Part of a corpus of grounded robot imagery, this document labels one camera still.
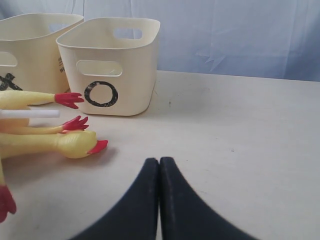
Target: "light blue backdrop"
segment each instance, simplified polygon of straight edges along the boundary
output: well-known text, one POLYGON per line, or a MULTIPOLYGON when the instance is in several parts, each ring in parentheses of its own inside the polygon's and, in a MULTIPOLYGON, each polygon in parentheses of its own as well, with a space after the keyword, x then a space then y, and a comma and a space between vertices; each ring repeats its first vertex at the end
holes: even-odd
POLYGON ((161 21, 159 70, 320 80, 320 0, 0 0, 0 18, 161 21))

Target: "white table surface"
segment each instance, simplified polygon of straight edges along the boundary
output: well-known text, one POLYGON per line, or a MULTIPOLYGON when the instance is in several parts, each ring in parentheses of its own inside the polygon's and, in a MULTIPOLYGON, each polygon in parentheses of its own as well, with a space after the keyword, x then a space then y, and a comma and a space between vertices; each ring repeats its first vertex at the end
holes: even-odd
MULTIPOLYGON (((89 129, 109 140, 103 153, 3 160, 18 211, 0 224, 0 239, 66 240, 120 199, 146 158, 170 156, 242 230, 262 240, 318 240, 319 103, 318 82, 159 71, 144 113, 89 117, 89 129)), ((85 116, 60 110, 59 120, 31 124, 85 116)))

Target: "storage bin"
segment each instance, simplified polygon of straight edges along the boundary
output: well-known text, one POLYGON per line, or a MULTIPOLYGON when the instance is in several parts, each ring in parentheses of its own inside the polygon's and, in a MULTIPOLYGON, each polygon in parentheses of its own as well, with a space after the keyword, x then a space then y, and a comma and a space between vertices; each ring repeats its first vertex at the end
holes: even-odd
POLYGON ((56 39, 83 21, 81 15, 56 13, 0 20, 0 91, 66 92, 69 85, 56 39))
POLYGON ((153 19, 103 17, 57 38, 70 90, 85 98, 78 104, 81 112, 133 116, 148 108, 157 75, 159 29, 160 22, 153 19), (117 36, 121 31, 135 37, 117 36))

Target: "yellow rubber chicken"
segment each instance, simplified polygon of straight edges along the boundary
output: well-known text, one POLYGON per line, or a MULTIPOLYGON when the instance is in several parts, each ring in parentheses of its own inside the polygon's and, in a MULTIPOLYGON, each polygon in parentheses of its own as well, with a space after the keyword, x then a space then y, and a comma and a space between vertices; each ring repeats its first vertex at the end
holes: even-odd
MULTIPOLYGON (((0 109, 22 110, 28 105, 52 102, 77 109, 75 103, 84 100, 80 93, 41 93, 30 91, 0 91, 0 109)), ((107 140, 97 140, 96 133, 85 131, 88 117, 81 116, 53 127, 30 127, 29 119, 0 119, 0 223, 8 213, 15 214, 16 203, 6 185, 1 159, 33 153, 59 152, 67 158, 79 159, 99 153, 107 140)))

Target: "white plastic rod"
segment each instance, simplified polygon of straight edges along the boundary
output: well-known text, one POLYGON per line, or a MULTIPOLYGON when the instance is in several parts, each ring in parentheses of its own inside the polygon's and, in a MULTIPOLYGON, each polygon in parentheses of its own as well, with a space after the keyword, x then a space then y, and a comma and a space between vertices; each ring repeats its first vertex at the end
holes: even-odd
POLYGON ((36 119, 36 118, 59 118, 60 111, 55 109, 39 110, 9 110, 0 109, 0 119, 36 119))

